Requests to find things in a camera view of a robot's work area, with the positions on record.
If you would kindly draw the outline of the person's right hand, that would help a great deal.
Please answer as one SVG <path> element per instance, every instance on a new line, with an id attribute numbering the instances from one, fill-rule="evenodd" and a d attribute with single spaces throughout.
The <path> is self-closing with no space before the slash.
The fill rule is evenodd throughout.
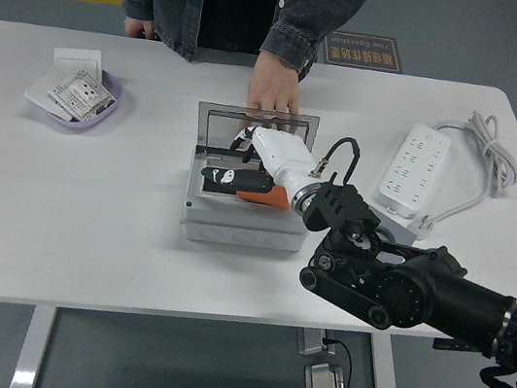
<path id="1" fill-rule="evenodd" d="M 141 20 L 126 17 L 123 20 L 124 33 L 134 39 L 156 39 L 155 22 L 153 20 Z"/>

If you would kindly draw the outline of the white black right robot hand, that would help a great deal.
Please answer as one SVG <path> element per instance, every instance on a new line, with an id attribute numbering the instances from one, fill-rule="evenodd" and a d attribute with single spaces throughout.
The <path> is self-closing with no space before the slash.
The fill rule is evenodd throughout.
<path id="1" fill-rule="evenodd" d="M 316 162 L 299 136 L 264 126 L 246 127 L 231 142 L 230 150 L 238 149 L 246 140 L 250 141 L 246 154 L 258 154 L 261 168 L 207 166 L 201 169 L 201 175 L 216 185 L 246 193 L 267 194 L 276 186 L 284 188 L 291 208 L 302 204 L 321 186 L 322 180 L 311 176 Z"/>

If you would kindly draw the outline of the person's left hand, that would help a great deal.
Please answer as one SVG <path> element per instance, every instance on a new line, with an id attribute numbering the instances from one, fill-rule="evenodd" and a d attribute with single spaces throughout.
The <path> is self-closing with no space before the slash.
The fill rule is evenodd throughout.
<path id="1" fill-rule="evenodd" d="M 262 51 L 247 90 L 247 107 L 277 113 L 299 113 L 298 72 L 288 62 Z"/>

